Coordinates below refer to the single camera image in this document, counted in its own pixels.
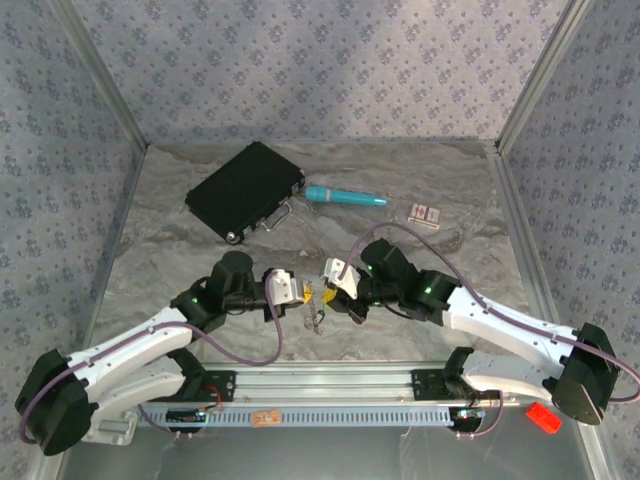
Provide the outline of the small red white card box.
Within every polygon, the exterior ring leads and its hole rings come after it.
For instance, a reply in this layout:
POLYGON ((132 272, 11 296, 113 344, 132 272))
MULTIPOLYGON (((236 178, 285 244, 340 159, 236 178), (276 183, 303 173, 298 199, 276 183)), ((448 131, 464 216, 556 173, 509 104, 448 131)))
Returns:
POLYGON ((442 220, 442 210, 436 207, 420 203, 413 203, 407 221, 424 225, 429 228, 439 229, 442 220))

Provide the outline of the black hard case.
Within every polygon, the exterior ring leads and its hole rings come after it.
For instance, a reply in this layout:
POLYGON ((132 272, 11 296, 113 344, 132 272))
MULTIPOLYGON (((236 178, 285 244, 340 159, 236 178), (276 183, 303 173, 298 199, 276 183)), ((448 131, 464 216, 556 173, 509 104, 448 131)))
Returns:
POLYGON ((189 211, 231 245, 243 242, 306 183, 303 170, 253 142, 191 189, 189 211))

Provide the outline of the teal pen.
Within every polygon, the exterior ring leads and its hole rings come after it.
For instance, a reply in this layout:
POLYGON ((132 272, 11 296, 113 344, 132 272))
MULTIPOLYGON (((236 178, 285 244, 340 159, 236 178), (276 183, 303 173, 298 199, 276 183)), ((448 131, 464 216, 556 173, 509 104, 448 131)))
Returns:
POLYGON ((308 201, 318 203, 339 203, 361 206, 386 206, 386 198, 373 194, 335 190, 323 186, 309 186, 305 188, 304 196, 308 201))

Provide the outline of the small circuit board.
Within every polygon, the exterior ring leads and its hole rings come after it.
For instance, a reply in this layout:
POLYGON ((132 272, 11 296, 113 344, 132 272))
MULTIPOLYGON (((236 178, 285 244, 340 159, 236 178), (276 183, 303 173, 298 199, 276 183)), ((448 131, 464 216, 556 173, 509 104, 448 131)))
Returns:
POLYGON ((171 408, 165 413, 167 423, 206 423, 214 415, 222 413, 221 408, 201 407, 201 408, 171 408))
POLYGON ((485 411, 475 407, 452 407, 450 417, 455 426, 462 425, 477 429, 485 417, 485 411))

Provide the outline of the red plastic block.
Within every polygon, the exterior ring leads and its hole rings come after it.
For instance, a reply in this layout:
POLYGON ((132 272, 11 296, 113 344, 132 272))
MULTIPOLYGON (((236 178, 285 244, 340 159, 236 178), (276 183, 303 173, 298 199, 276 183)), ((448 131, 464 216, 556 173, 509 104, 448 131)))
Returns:
POLYGON ((562 420, 547 406, 539 402, 532 403, 526 410, 526 417, 546 434, 556 434, 562 427, 562 420))

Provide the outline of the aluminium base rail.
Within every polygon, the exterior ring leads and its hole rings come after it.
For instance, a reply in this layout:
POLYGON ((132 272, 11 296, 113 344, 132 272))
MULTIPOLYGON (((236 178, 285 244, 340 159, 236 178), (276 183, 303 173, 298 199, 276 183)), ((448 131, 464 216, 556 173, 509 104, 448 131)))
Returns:
MULTIPOLYGON (((440 370, 443 362, 317 361, 278 362, 265 367, 209 363, 208 370, 236 372, 235 399, 252 405, 396 404, 414 400, 411 372, 440 370)), ((501 390, 509 402, 550 401, 541 385, 546 377, 524 361, 484 356, 465 369, 477 390, 501 390)))

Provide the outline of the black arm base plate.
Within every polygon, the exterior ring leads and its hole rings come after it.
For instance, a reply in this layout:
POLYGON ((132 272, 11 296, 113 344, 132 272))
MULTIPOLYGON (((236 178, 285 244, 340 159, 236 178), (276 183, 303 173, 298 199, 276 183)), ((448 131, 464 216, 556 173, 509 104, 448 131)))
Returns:
POLYGON ((457 374, 443 369, 415 369, 410 373, 416 401, 498 400, 497 390, 477 390, 457 374))
POLYGON ((175 398, 181 402, 232 402, 236 377, 233 370, 200 370, 187 374, 175 398))

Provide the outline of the aluminium frame side rail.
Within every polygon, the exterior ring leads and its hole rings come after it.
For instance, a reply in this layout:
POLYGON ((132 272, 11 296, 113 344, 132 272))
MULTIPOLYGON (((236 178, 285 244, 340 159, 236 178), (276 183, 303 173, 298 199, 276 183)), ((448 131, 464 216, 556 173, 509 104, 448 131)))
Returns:
POLYGON ((47 154, 39 353, 71 353, 93 333, 145 153, 128 141, 71 140, 47 154))
MULTIPOLYGON (((509 165, 492 141, 485 141, 483 147, 500 199, 530 311, 540 319, 561 324, 563 321, 556 309, 509 165)), ((624 472, 606 425, 594 427, 578 423, 576 429, 594 480, 624 480, 624 472)))

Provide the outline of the aluminium end bracket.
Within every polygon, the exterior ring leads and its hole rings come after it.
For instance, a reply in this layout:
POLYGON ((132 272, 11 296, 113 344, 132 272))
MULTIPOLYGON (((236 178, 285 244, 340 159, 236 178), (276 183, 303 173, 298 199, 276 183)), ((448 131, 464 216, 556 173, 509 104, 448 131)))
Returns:
POLYGON ((84 443, 96 443, 112 446, 127 446, 132 440, 139 417, 131 411, 124 411, 112 417, 99 417, 95 414, 87 433, 82 437, 84 443))

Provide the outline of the aluminium frame post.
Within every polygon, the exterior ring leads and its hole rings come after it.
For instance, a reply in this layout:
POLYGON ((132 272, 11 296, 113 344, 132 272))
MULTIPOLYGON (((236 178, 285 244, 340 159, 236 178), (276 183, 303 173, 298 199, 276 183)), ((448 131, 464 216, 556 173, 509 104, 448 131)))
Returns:
POLYGON ((528 80, 496 138, 495 146, 500 155, 506 155, 512 148, 594 1, 567 0, 528 80))

